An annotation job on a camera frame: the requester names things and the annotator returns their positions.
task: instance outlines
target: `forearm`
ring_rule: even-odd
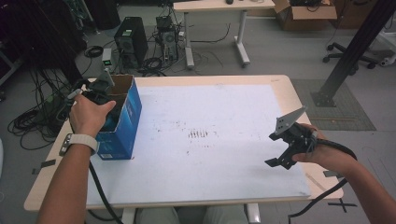
[[[84,223],[91,149],[72,145],[56,170],[37,223]]]
[[[364,166],[353,162],[342,175],[355,191],[372,224],[395,222],[396,202]]]

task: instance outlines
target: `pants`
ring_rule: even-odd
[[[180,224],[173,207],[139,209],[136,224]],[[207,207],[203,224],[248,224],[244,205]]]

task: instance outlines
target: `wristwatch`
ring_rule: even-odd
[[[64,143],[62,144],[59,155],[64,156],[64,154],[67,152],[67,149],[69,149],[69,147],[73,144],[82,144],[90,147],[92,150],[91,156],[94,155],[98,150],[98,142],[93,137],[87,134],[68,133],[64,139]]]

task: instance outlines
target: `blue cardboard box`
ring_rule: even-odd
[[[122,104],[120,119],[114,132],[99,132],[96,140],[99,143],[98,155],[104,161],[130,160],[134,149],[137,126],[139,124],[142,103],[131,75],[113,75],[115,87],[109,94]]]

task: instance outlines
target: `background desk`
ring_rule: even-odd
[[[154,87],[154,86],[214,86],[214,85],[270,85],[274,90],[276,99],[282,113],[289,113],[290,111],[301,107],[300,100],[292,87],[290,80],[286,76],[235,76],[235,77],[141,77],[136,79],[136,85],[139,87]],[[300,122],[309,123],[306,115],[303,115]],[[35,184],[25,202],[25,209],[37,211],[42,203],[47,188],[50,184],[50,180],[61,160],[58,156],[60,145],[67,133],[70,133],[70,127],[65,123],[61,132],[56,139],[47,161],[56,160],[56,164],[43,168],[37,177]],[[311,189],[311,198],[317,197],[324,190],[327,190],[338,183],[335,177],[325,177],[322,173],[323,169],[315,164],[304,164],[304,172],[307,178],[309,188]],[[338,190],[329,198],[340,198],[342,191]],[[286,200],[301,200],[296,198],[282,198],[282,199],[268,199],[268,198],[257,198],[249,200],[239,200],[236,202],[230,200],[220,200],[216,202],[206,201],[194,201],[184,203],[127,203],[127,204],[115,204],[116,207],[142,207],[142,206],[171,206],[171,205],[183,205],[183,204],[212,204],[212,203],[262,203],[269,201],[286,201]],[[88,208],[102,208],[101,205],[87,205]]]
[[[191,2],[174,3],[177,12],[184,12],[184,29],[186,35],[186,62],[188,68],[194,67],[194,60],[191,50],[190,25],[191,24],[212,24],[240,22],[238,36],[235,43],[242,58],[242,66],[250,63],[245,47],[242,43],[245,21],[249,9],[273,8],[275,4],[272,0],[265,0],[263,3],[252,2],[250,0],[234,0],[228,5],[225,0],[201,0]]]

